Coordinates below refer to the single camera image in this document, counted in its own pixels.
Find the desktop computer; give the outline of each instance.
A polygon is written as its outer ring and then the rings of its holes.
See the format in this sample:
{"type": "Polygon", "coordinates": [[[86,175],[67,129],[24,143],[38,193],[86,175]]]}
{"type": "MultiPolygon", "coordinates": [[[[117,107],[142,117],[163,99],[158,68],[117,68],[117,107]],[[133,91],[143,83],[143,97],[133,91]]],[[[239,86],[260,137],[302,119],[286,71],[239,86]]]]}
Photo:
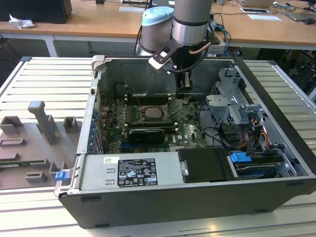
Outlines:
{"type": "Polygon", "coordinates": [[[0,21],[8,21],[11,14],[22,20],[64,24],[72,10],[70,0],[1,0],[0,21]]]}

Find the blue latch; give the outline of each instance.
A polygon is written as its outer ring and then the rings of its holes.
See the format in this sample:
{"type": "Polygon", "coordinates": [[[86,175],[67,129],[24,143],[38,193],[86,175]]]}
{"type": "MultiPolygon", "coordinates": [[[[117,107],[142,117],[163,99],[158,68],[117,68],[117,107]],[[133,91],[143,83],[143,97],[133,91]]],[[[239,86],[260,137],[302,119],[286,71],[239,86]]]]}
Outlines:
{"type": "Polygon", "coordinates": [[[246,152],[234,152],[230,155],[232,161],[235,162],[252,162],[252,159],[246,155],[246,152]]]}
{"type": "Polygon", "coordinates": [[[56,173],[56,181],[68,181],[69,171],[59,171],[56,173]]]}

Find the paper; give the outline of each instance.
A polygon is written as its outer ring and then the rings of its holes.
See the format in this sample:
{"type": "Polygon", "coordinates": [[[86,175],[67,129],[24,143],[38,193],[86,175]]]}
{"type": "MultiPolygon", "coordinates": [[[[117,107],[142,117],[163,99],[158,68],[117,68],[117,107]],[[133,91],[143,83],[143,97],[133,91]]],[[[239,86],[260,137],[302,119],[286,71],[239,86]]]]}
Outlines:
{"type": "Polygon", "coordinates": [[[9,20],[9,23],[14,26],[15,28],[18,28],[18,29],[22,29],[22,28],[27,28],[27,27],[33,27],[35,26],[35,24],[33,23],[33,21],[31,20],[20,20],[20,19],[17,19],[13,16],[11,16],[10,14],[10,20],[9,20]]]}
{"type": "Polygon", "coordinates": [[[129,6],[121,6],[119,8],[119,11],[125,11],[125,12],[144,12],[145,9],[142,7],[129,7],[129,6]]]}
{"type": "Polygon", "coordinates": [[[248,14],[248,16],[252,20],[282,21],[280,18],[278,18],[276,16],[264,16],[264,15],[253,15],[253,14],[248,14]]]}

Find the white tissue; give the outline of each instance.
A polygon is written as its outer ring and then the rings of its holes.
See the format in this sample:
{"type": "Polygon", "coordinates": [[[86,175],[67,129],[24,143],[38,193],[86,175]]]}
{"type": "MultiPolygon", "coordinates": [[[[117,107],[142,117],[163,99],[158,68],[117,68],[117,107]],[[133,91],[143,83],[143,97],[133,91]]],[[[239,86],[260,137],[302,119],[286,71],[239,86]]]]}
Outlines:
{"type": "Polygon", "coordinates": [[[26,27],[33,27],[33,26],[35,26],[33,21],[31,21],[31,20],[20,20],[20,19],[17,19],[17,18],[14,18],[13,16],[11,16],[11,14],[10,14],[10,19],[11,20],[9,20],[9,23],[12,26],[14,26],[15,28],[22,29],[22,28],[26,28],[26,27]]]}

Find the power supply label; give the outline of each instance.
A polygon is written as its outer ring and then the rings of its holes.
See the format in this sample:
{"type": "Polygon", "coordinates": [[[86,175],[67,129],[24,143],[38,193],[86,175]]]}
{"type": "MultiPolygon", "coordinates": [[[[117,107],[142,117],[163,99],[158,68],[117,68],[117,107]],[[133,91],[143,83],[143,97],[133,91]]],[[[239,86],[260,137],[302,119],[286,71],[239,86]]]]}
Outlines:
{"type": "Polygon", "coordinates": [[[155,159],[118,160],[120,188],[158,185],[155,159]]]}

